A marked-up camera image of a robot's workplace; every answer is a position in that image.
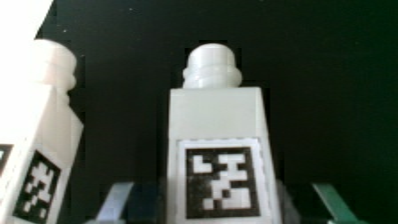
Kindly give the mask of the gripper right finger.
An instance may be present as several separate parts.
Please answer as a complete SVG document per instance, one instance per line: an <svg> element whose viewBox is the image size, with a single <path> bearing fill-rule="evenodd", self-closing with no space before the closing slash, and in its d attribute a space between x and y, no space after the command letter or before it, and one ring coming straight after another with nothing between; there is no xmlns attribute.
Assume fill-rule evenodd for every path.
<svg viewBox="0 0 398 224"><path fill-rule="evenodd" d="M370 224L329 183L278 182L283 224Z"/></svg>

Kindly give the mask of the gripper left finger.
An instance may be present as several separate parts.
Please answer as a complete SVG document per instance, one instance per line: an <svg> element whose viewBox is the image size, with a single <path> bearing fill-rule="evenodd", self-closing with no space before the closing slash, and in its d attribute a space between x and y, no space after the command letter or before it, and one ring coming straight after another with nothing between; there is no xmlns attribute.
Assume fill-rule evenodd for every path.
<svg viewBox="0 0 398 224"><path fill-rule="evenodd" d="M86 224L157 224L158 186L118 182L109 190L96 218Z"/></svg>

